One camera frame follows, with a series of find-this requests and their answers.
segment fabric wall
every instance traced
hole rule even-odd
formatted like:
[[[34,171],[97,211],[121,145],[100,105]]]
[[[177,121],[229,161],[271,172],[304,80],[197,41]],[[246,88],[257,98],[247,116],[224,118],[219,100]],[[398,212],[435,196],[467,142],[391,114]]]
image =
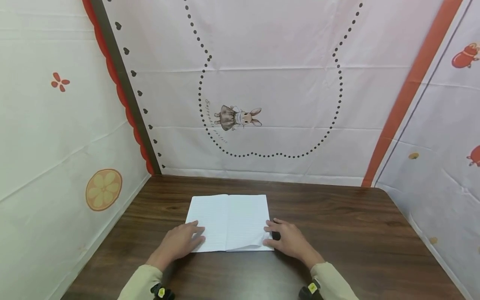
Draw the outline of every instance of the fabric wall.
[[[104,5],[162,173],[360,185],[441,1]]]
[[[0,1],[0,298],[59,299],[149,177],[81,1]]]
[[[480,299],[479,13],[478,1],[463,1],[375,185],[467,299]]]

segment red pot illustration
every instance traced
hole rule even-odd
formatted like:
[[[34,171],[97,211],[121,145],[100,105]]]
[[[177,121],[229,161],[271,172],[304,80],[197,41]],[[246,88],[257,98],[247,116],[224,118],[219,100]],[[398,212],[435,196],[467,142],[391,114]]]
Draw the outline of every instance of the red pot illustration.
[[[467,156],[468,159],[471,159],[469,166],[473,164],[477,164],[477,167],[480,167],[480,146],[476,146],[475,149],[472,150],[470,156]]]
[[[452,59],[452,66],[455,68],[465,68],[465,67],[472,67],[472,61],[479,60],[479,58],[475,57],[478,54],[480,48],[477,47],[476,43],[472,43],[463,49],[462,52],[458,53]]]

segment red four-petal flower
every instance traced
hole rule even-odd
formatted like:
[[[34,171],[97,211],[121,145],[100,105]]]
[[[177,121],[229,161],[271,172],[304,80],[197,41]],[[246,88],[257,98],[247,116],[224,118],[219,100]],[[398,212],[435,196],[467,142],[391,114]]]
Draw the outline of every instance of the red four-petal flower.
[[[65,87],[64,85],[67,85],[70,83],[70,80],[67,80],[67,79],[60,79],[60,75],[55,72],[53,73],[53,78],[55,78],[56,81],[52,81],[52,86],[53,87],[57,87],[57,86],[60,86],[60,91],[62,92],[65,92]]]

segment brown table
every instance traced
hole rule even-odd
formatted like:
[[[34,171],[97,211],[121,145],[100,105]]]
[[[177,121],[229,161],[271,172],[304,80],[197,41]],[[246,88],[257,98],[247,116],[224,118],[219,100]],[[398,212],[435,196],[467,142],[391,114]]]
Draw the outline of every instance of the brown table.
[[[194,195],[266,194],[270,217],[297,225],[360,300],[463,299],[382,190],[159,176],[151,178],[63,299],[116,299]],[[166,271],[182,299],[295,300],[309,270],[277,252],[190,254]]]

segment page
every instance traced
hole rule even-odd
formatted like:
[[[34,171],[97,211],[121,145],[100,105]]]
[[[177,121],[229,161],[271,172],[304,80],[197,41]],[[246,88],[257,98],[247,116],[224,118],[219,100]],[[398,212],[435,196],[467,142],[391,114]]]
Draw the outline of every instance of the page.
[[[192,197],[185,223],[198,220],[198,226],[205,227],[200,233],[205,236],[205,242],[192,252],[226,250],[228,200],[228,195]]]
[[[230,195],[228,202],[227,251],[272,251],[262,241],[270,219],[265,195]]]

